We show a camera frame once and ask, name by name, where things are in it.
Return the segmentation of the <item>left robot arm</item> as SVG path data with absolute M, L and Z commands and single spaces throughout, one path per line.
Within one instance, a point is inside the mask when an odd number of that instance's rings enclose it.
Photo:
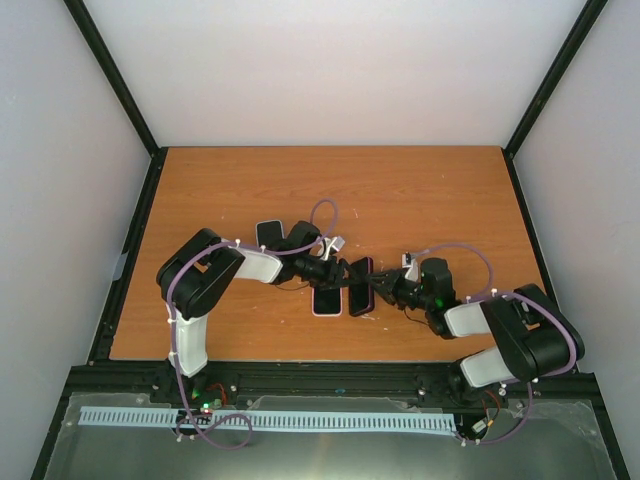
M 314 294 L 343 288 L 352 299 L 350 312 L 359 315 L 373 305 L 368 282 L 371 263 L 354 267 L 335 256 L 342 247 L 310 222 L 297 222 L 287 236 L 256 229 L 257 245 L 226 240 L 204 228 L 186 242 L 158 271 L 170 324 L 169 361 L 177 374 L 172 388 L 186 402 L 201 400 L 208 378 L 200 372 L 208 363 L 206 329 L 209 313 L 236 279 L 281 285 L 295 277 L 309 283 Z

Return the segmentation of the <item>maroon smartphone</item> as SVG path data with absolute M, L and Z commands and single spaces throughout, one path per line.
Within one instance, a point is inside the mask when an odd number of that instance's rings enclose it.
M 363 257 L 351 264 L 348 286 L 349 315 L 359 317 L 372 312 L 375 308 L 374 290 L 366 281 L 373 272 L 373 259 Z

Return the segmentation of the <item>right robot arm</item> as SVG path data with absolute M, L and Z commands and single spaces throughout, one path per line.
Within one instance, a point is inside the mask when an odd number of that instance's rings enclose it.
M 490 335 L 494 346 L 455 361 L 446 390 L 464 404 L 481 391 L 569 372 L 584 357 L 584 341 L 536 284 L 484 298 L 457 298 L 446 260 L 407 260 L 401 268 L 365 276 L 371 290 L 400 310 L 421 310 L 437 336 Z

